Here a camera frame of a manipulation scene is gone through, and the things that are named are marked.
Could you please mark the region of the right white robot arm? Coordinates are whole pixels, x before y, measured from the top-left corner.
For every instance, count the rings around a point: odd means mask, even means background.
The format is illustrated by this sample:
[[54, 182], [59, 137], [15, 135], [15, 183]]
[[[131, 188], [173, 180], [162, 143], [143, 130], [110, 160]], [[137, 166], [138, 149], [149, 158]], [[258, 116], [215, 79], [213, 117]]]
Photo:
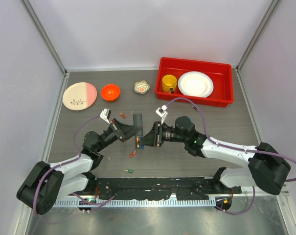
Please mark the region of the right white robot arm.
[[278, 195], [291, 170], [291, 166], [277, 156], [271, 145], [262, 142], [258, 146], [244, 146], [208, 138], [198, 132], [186, 116], [177, 118], [174, 126], [154, 122], [151, 131], [138, 143], [160, 147], [165, 141], [182, 142], [185, 150], [194, 157], [219, 159], [238, 165], [237, 169], [218, 169], [212, 181], [217, 193], [224, 193], [232, 187], [259, 187], [266, 193]]

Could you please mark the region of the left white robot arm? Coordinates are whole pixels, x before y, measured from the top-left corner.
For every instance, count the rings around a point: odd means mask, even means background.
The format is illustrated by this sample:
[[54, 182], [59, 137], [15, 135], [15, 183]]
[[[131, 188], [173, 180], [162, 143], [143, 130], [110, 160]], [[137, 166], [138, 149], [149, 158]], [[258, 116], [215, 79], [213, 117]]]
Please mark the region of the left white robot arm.
[[80, 191], [91, 195], [95, 191], [95, 177], [91, 171], [103, 159], [100, 152], [115, 141], [129, 140], [141, 130], [140, 126], [124, 124], [114, 118], [102, 134], [87, 132], [77, 156], [55, 164], [36, 163], [18, 189], [16, 198], [36, 214], [43, 215], [57, 200], [69, 194]]

